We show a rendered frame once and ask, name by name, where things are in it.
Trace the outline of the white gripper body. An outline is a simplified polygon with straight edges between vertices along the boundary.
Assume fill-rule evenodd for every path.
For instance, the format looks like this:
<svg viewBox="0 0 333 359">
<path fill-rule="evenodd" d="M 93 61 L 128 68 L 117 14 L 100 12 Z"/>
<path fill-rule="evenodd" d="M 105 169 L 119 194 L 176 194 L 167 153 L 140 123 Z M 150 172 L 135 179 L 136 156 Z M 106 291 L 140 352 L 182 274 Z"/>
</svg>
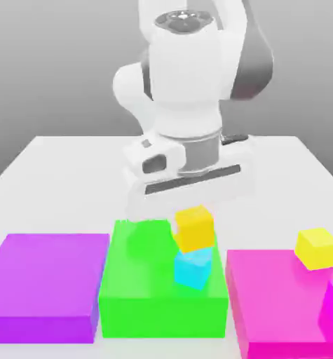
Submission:
<svg viewBox="0 0 333 359">
<path fill-rule="evenodd" d="M 220 162 L 210 171 L 195 177 L 161 177 L 153 182 L 138 178 L 126 168 L 125 216 L 133 222 L 165 219 L 178 210 L 198 205 L 210 207 L 251 194 L 254 155 L 252 145 L 222 146 Z"/>
</svg>

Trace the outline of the small orange cube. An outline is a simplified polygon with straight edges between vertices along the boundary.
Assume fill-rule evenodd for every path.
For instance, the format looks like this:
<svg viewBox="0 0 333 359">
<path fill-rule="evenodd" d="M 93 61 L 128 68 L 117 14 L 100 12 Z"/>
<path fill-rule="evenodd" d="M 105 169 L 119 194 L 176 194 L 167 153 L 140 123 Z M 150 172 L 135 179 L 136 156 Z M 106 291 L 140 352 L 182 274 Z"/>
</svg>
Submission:
<svg viewBox="0 0 333 359">
<path fill-rule="evenodd" d="M 214 219 L 205 206 L 199 205 L 176 212 L 175 222 L 177 232 L 174 239 L 182 253 L 215 245 Z"/>
</svg>

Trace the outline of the small cyan cube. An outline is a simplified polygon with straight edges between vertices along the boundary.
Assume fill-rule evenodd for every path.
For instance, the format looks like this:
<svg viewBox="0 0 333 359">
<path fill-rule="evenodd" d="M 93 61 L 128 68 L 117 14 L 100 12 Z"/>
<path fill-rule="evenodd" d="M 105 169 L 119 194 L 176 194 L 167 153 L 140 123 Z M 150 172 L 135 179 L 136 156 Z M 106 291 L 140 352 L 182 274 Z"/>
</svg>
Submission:
<svg viewBox="0 0 333 359">
<path fill-rule="evenodd" d="M 211 273 L 212 248 L 191 252 L 179 251 L 174 260 L 175 282 L 196 290 L 202 290 Z"/>
</svg>

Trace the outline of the small yellow cube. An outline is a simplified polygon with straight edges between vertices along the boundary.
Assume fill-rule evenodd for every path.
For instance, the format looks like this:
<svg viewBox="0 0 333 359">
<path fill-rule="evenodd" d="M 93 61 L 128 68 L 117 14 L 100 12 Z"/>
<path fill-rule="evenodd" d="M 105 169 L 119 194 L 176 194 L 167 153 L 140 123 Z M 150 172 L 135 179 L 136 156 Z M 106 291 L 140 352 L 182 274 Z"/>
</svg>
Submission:
<svg viewBox="0 0 333 359">
<path fill-rule="evenodd" d="M 301 230 L 294 253 L 309 270 L 333 267 L 333 235 L 324 228 Z"/>
</svg>

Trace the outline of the large green box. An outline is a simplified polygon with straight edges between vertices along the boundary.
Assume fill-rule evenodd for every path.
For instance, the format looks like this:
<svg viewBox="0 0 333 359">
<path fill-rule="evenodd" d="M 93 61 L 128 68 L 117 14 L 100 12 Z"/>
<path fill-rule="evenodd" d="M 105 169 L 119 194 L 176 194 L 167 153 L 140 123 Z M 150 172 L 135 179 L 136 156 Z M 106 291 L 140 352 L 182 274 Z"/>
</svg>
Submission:
<svg viewBox="0 0 333 359">
<path fill-rule="evenodd" d="M 178 247 L 165 220 L 117 220 L 102 277 L 104 338 L 222 338 L 229 296 L 218 248 L 197 290 L 175 282 Z"/>
</svg>

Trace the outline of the large pink box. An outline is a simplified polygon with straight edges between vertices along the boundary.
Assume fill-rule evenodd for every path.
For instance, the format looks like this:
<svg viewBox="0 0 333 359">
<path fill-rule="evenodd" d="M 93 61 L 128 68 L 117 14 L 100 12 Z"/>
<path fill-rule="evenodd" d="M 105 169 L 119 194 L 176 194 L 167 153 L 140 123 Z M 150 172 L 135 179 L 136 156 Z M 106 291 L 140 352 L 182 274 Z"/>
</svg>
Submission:
<svg viewBox="0 0 333 359">
<path fill-rule="evenodd" d="M 229 290 L 241 359 L 333 359 L 323 299 L 333 267 L 309 271 L 292 250 L 228 250 Z"/>
</svg>

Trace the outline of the large purple box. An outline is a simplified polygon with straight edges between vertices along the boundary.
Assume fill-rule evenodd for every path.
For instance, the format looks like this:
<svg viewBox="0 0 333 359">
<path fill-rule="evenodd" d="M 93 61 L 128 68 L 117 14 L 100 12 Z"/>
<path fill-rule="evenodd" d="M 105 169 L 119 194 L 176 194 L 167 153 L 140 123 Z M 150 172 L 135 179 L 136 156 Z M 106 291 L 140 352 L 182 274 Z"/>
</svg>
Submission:
<svg viewBox="0 0 333 359">
<path fill-rule="evenodd" d="M 12 233 L 0 245 L 0 344 L 91 344 L 107 233 Z"/>
</svg>

